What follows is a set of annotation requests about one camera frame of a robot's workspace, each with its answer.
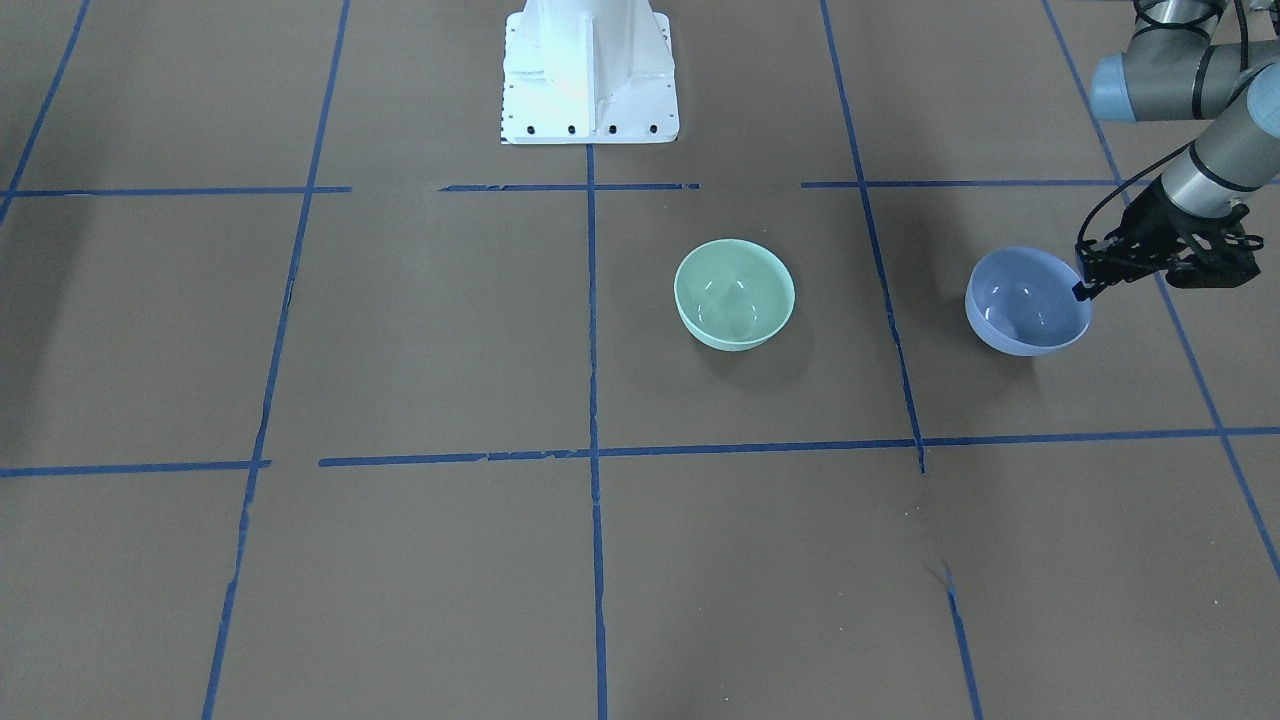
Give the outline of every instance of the light blue bowl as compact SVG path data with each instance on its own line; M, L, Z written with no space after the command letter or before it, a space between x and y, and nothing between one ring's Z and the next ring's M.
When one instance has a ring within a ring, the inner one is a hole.
M795 283L782 260L754 242L714 240L676 269L676 309L689 332L716 350L750 350L791 319Z
M1093 305L1071 293L1079 281L1070 265L1043 250L997 250L969 277L969 325L983 342L1009 355L1061 350L1080 340L1093 319Z

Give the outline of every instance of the green bowl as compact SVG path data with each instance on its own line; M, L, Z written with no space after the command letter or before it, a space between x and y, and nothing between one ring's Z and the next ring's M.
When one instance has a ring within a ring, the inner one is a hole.
M676 269L676 309L716 350L750 350L791 319L796 288L777 255L745 240L713 240Z

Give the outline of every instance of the bowl rim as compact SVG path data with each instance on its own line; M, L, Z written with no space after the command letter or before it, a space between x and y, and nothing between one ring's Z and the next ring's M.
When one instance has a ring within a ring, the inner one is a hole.
M765 260L769 264L774 265L776 269L782 270L781 274L782 274L782 278L786 281L786 288L787 288L787 300L788 300L787 301L787 311L782 316L782 320L778 323L778 325L776 328L773 328L772 331L769 331L764 337L753 338L753 340L724 340L724 338L716 337L712 333L709 333L709 332L701 329L700 327L698 327L698 324L694 323L692 320L690 320L689 315L685 313L684 304L680 302L680 275L684 272L685 265L689 263L689 259L692 258L694 255L696 255L698 252L705 250L707 247L710 247L713 245L722 245L722 243L733 245L733 246L737 246L737 247L744 247L744 249L750 249L750 250L760 251L760 252L764 254ZM762 345L764 341L767 341L771 337L778 334L782 331L782 328L785 328L787 325L787 323L791 320L791 314L795 313L795 309L796 309L796 286L795 286L795 278L791 277L791 270L787 268L787 264L783 263L782 259L778 258L768 247L764 247L763 245L760 245L758 242L751 242L750 240L742 240L742 238L739 238L739 237L722 237L722 238L718 238L718 240L712 240L712 241L704 242L704 243L699 245L698 247L690 250L685 255L684 260L680 261L680 265L676 266L676 275L672 279L672 293L673 293L675 300L676 300L676 311L680 313L680 319L685 323L685 328L690 333L692 333L694 337L696 337L698 340L701 340L703 342L712 341L714 343L723 345L723 346L727 346L727 347L751 348L751 347L755 347L756 345Z
M1016 338L1010 337L1009 334L1001 332L998 328L996 328L996 325L993 325L991 323L991 320L987 320L986 318L983 318L982 313L978 311L978 302L974 299L973 281L974 281L974 277L978 274L978 268L980 268L984 263L987 263L993 256L1004 254L1004 252L1016 254L1016 255L1029 255L1032 258L1036 258L1037 260L1044 261L1046 264L1048 264L1053 269L1062 269L1062 268L1065 268L1066 272L1071 277L1074 277L1076 282L1079 282L1079 279L1080 279L1080 273L1078 273L1075 270L1075 268L1073 268L1066 260L1062 260L1057 255L1053 255L1052 252L1048 252L1046 250L1041 250L1038 247L1027 247L1027 246L1023 246L1023 245L1011 245L1009 247L1001 247L1000 250L993 250L993 251L983 255L982 259L978 260L978 263L974 264L973 272L969 273L969 284L965 287L965 307L966 309L972 307L974 310L974 313L970 315L970 324L974 323L974 322L980 323L982 327L986 328L991 334L993 334L996 337L1000 337L1004 342L1007 342L1010 345L1010 347L1014 348L1014 351L1005 350L1005 348L1001 348L1001 347L996 347L996 350L1000 350L1001 352L1006 352L1006 354L1010 354L1010 355L1015 354L1015 351L1025 351L1025 355L1028 355L1028 356L1030 356L1030 355L1046 355L1046 354L1052 352L1055 350L1061 350L1061 348L1064 348L1064 347L1066 347L1069 345L1073 345L1073 343L1075 343L1075 341L1078 341L1082 337L1084 337L1084 333L1087 333L1089 331L1089 327L1093 324L1093 301L1092 300L1085 300L1084 302L1076 301L1079 305L1084 306L1084 309L1085 309L1085 313L1084 313L1084 324L1080 327L1080 331L1078 333L1075 333L1070 340L1068 340L1066 342L1057 343L1057 345L1034 345L1034 343L1030 343L1030 342L1023 342L1020 340L1016 340ZM983 333L978 332L978 328L973 328L973 329L974 329L974 333L977 333L978 337L982 338L983 342L987 342L987 345L992 345L991 342L987 341L986 337L983 337Z

